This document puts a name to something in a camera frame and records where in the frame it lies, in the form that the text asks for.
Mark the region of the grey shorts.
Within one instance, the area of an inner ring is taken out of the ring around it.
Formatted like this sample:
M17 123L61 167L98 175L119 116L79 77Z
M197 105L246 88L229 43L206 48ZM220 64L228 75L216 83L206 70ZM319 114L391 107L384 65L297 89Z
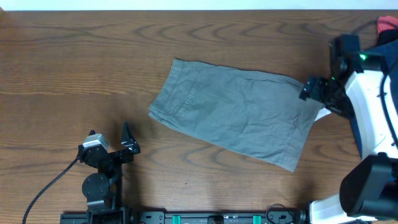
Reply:
M227 150L294 171L323 106L285 75L174 60L151 118Z

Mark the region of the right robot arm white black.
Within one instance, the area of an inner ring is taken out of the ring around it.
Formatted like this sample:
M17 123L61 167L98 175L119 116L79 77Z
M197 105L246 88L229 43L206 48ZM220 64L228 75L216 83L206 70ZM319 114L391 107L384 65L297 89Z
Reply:
M310 203L298 223L371 223L397 219L397 106L392 67L383 55L360 49L359 37L330 41L331 77L310 77L299 97L347 118L362 161L339 192Z

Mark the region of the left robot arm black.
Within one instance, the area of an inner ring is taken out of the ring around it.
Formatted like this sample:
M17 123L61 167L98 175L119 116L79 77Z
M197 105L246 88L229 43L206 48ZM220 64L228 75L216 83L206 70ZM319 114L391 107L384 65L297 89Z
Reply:
M88 210L104 212L122 207L122 165L134 160L141 152L127 122L123 124L121 135L123 150L108 152L109 142L102 134L90 131L78 146L78 159L97 172L89 175L82 184L83 195L87 199Z

